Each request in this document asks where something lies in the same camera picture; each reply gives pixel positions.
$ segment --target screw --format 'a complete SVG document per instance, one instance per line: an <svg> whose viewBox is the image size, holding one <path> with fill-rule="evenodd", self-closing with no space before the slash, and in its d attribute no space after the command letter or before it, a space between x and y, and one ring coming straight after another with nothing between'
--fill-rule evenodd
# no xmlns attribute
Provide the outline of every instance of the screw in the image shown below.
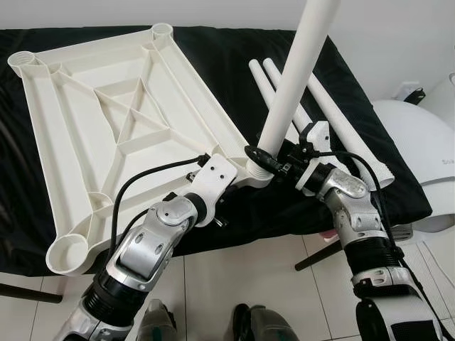
<svg viewBox="0 0 455 341"><path fill-rule="evenodd" d="M136 242L136 244L139 244L141 242L142 238L144 238L143 233L139 234L134 241Z"/></svg>
<svg viewBox="0 0 455 341"><path fill-rule="evenodd" d="M163 244L162 243L156 247L155 254L160 254L161 251L163 251Z"/></svg>
<svg viewBox="0 0 455 341"><path fill-rule="evenodd" d="M223 227L223 222L217 218L213 218L213 221L216 223L216 225L218 225L219 227Z"/></svg>

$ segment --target white floor tile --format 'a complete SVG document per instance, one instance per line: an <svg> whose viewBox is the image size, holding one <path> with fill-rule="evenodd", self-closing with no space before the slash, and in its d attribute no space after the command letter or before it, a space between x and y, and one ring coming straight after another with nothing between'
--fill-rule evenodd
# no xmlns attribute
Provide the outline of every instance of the white floor tile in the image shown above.
<svg viewBox="0 0 455 341"><path fill-rule="evenodd" d="M311 269L294 270L305 256L298 236L186 256L188 341L232 340L238 303L277 311L301 340L330 339Z"/></svg>
<svg viewBox="0 0 455 341"><path fill-rule="evenodd" d="M24 277L0 273L0 283L40 290L43 277ZM35 317L36 301L0 296L0 333L2 340L29 340Z"/></svg>
<svg viewBox="0 0 455 341"><path fill-rule="evenodd" d="M442 298L455 318L455 231L439 232L419 249L442 294Z"/></svg>
<svg viewBox="0 0 455 341"><path fill-rule="evenodd" d="M450 318L449 311L417 245L406 245L402 249L405 253L405 261L424 286L425 293L439 318L442 320Z"/></svg>
<svg viewBox="0 0 455 341"><path fill-rule="evenodd" d="M451 318L449 318L447 320L442 320L441 322L444 325L444 327L447 329L447 331L450 333L450 335L455 337L455 324L454 324L454 321Z"/></svg>
<svg viewBox="0 0 455 341"><path fill-rule="evenodd" d="M31 334L32 341L53 339L79 302L82 293L92 283L92 278L93 275L78 277L50 276L44 278L41 290L63 295L63 299L57 304L38 303Z"/></svg>
<svg viewBox="0 0 455 341"><path fill-rule="evenodd" d="M352 273L344 252L313 265L332 338L357 335L355 306L359 301L350 283Z"/></svg>
<svg viewBox="0 0 455 341"><path fill-rule="evenodd" d="M44 278L43 291L52 293L63 293L63 301L60 304L42 303L38 304L35 325L31 341L48 341L59 331L61 325L66 321L73 311L80 296L92 282L92 275L79 277L54 276ZM130 332L127 341L136 339L137 328L149 301L152 298L160 298L176 318L179 339L184 340L185 331L185 291L183 282L183 258L172 259L163 275L159 279L155 289L146 299L146 304L138 312L134 319L134 327Z"/></svg>
<svg viewBox="0 0 455 341"><path fill-rule="evenodd" d="M330 243L324 241L324 238L321 237L319 233L313 234L305 234L302 236L304 238L304 243L306 247L306 252L308 252L308 256L315 254L317 251L322 250L323 248L327 247L328 245L334 243L336 240L333 240Z"/></svg>
<svg viewBox="0 0 455 341"><path fill-rule="evenodd" d="M343 337L342 339L335 339L336 341L362 341L360 335L351 336L351 337Z"/></svg>

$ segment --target cable connector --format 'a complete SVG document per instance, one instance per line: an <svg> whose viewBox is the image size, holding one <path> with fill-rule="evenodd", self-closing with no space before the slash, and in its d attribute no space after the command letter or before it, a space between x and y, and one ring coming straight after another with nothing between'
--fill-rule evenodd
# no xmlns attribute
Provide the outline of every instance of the cable connector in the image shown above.
<svg viewBox="0 0 455 341"><path fill-rule="evenodd" d="M390 249L392 251L392 255L393 257L398 260L398 261L401 261L404 257L405 257L405 253L403 252L403 250L401 249L401 247L397 247L396 245L394 247L392 247Z"/></svg>
<svg viewBox="0 0 455 341"><path fill-rule="evenodd" d="M210 155L205 153L204 155L198 156L198 165L199 167L203 167L208 161L210 160Z"/></svg>

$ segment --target wall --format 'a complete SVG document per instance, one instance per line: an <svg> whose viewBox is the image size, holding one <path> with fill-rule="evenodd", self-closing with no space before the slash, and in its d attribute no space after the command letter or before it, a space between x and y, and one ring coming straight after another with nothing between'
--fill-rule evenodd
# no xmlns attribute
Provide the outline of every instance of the wall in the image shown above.
<svg viewBox="0 0 455 341"><path fill-rule="evenodd" d="M148 25L296 28L302 0L2 0L0 28ZM426 91L454 69L455 1L342 0L331 36L371 100Z"/></svg>

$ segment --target black cloth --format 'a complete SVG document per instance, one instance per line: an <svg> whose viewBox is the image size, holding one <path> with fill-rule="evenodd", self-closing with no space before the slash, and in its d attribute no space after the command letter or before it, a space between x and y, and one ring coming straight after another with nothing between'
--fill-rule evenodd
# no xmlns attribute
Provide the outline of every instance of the black cloth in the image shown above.
<svg viewBox="0 0 455 341"><path fill-rule="evenodd" d="M131 33L146 26L44 28L0 31L0 271L48 274L45 255L55 238L52 212L21 80L6 64L20 50L39 52L88 40ZM270 57L282 68L292 31L175 28L174 38L199 75L250 144L256 145L267 108L248 62ZM327 38L314 73L379 160L395 175L385 189L392 224L422 219L431 208L336 46ZM324 119L314 98L302 104L313 120ZM343 149L332 134L332 149ZM353 173L355 167L347 161ZM241 188L218 205L224 228L194 228L175 255L231 247L283 234L310 234L332 228L330 212L314 198L273 181L262 189Z"/></svg>

